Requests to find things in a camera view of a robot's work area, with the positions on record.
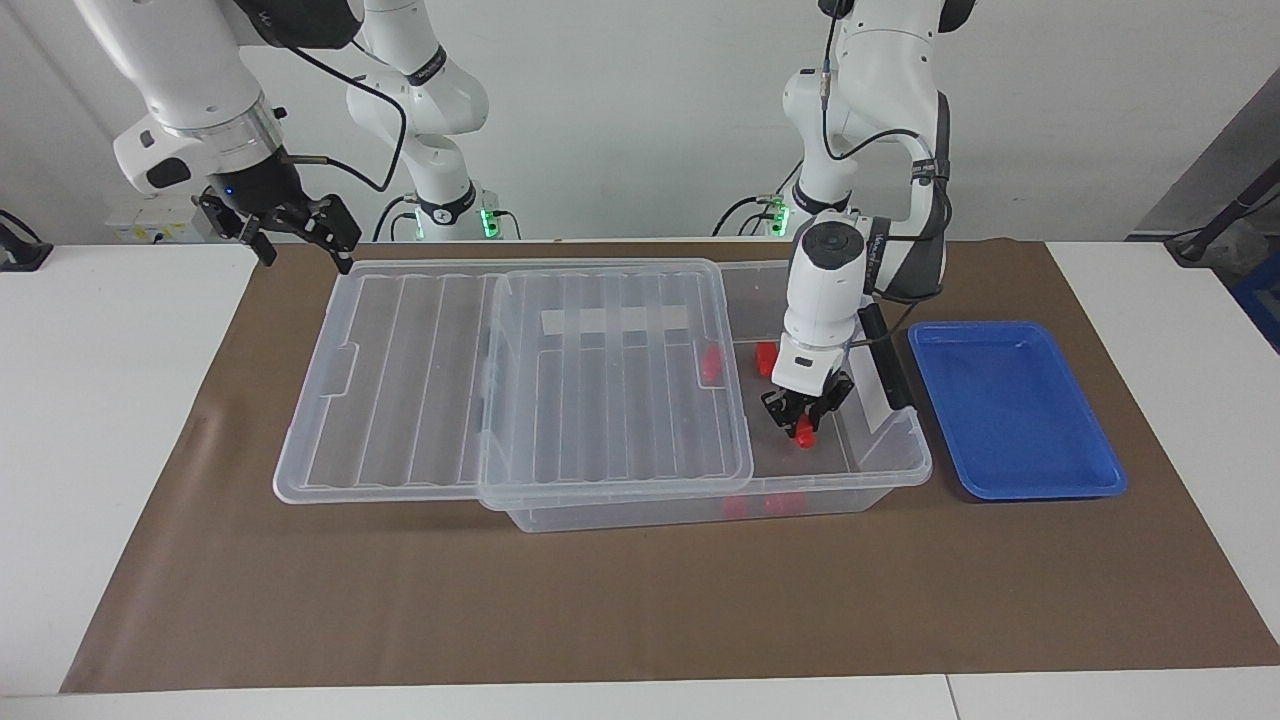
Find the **blue plastic tray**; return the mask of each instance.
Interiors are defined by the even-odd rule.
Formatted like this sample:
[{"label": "blue plastic tray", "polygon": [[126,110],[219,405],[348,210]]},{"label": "blue plastic tray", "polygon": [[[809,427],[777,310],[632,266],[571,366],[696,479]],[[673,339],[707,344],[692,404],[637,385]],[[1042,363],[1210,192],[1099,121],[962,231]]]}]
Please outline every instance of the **blue plastic tray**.
[{"label": "blue plastic tray", "polygon": [[1043,327],[919,323],[909,337],[969,492],[1052,500],[1125,491],[1111,443]]}]

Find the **white table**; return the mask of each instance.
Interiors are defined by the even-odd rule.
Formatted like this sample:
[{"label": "white table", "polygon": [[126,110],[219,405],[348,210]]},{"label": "white table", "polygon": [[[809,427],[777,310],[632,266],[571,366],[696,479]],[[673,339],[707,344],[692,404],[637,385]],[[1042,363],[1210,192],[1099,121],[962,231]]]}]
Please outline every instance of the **white table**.
[{"label": "white table", "polygon": [[[1157,245],[1055,259],[1274,635],[1280,357]],[[0,275],[0,694],[63,675],[252,269],[234,246],[60,247]],[[1194,413],[1183,409],[1194,407]],[[1213,443],[1204,428],[1215,428]],[[0,700],[0,717],[1280,716],[1280,669],[603,685],[205,691]]]}]

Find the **brown table covering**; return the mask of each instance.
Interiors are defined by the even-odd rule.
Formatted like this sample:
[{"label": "brown table covering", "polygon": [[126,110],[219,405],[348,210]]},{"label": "brown table covering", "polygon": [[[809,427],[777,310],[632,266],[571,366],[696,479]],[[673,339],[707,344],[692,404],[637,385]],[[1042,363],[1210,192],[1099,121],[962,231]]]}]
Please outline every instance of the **brown table covering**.
[{"label": "brown table covering", "polygon": [[[787,250],[452,245],[360,256],[723,261]],[[1129,474],[1116,498],[975,502],[913,366],[933,478],[863,514],[529,536],[476,502],[287,506],[271,474],[333,281],[311,247],[282,247],[275,268],[255,270],[64,692],[1280,664],[1039,243],[954,245],[946,292],[913,322],[1044,324]]]}]

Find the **transparent plastic lid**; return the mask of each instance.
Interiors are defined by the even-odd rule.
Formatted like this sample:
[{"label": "transparent plastic lid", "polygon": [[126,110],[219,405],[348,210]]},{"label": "transparent plastic lid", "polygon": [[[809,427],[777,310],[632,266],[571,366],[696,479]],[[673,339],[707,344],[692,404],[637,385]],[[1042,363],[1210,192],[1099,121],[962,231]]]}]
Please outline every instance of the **transparent plastic lid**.
[{"label": "transparent plastic lid", "polygon": [[[356,263],[334,284],[275,493],[507,509],[737,489],[751,454],[730,338],[709,261]],[[530,370],[531,395],[513,384]],[[563,413],[561,391],[536,384],[553,375]]]},{"label": "transparent plastic lid", "polygon": [[732,492],[751,477],[719,268],[498,281],[480,446],[494,510]]}]

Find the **red object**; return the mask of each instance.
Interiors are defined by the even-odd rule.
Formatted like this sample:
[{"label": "red object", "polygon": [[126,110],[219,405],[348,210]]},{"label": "red object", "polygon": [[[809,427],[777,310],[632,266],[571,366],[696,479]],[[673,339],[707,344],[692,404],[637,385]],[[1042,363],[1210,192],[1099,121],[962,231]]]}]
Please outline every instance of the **red object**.
[{"label": "red object", "polygon": [[773,516],[799,515],[809,506],[809,498],[803,492],[783,492],[764,497],[764,511]]},{"label": "red object", "polygon": [[813,434],[813,423],[809,421],[808,415],[800,415],[800,420],[796,423],[796,437],[794,439],[796,441],[796,445],[805,450],[818,445],[818,438]]},{"label": "red object", "polygon": [[777,364],[778,364],[778,343],[776,342],[755,343],[755,372],[760,373],[762,378],[772,378],[773,366]]},{"label": "red object", "polygon": [[731,495],[721,501],[721,510],[724,512],[726,520],[741,520],[750,515],[750,509],[746,506],[746,498],[741,495]]},{"label": "red object", "polygon": [[703,355],[703,384],[713,386],[719,384],[721,369],[724,365],[724,360],[721,356],[719,346],[710,345],[707,347],[707,352]]}]

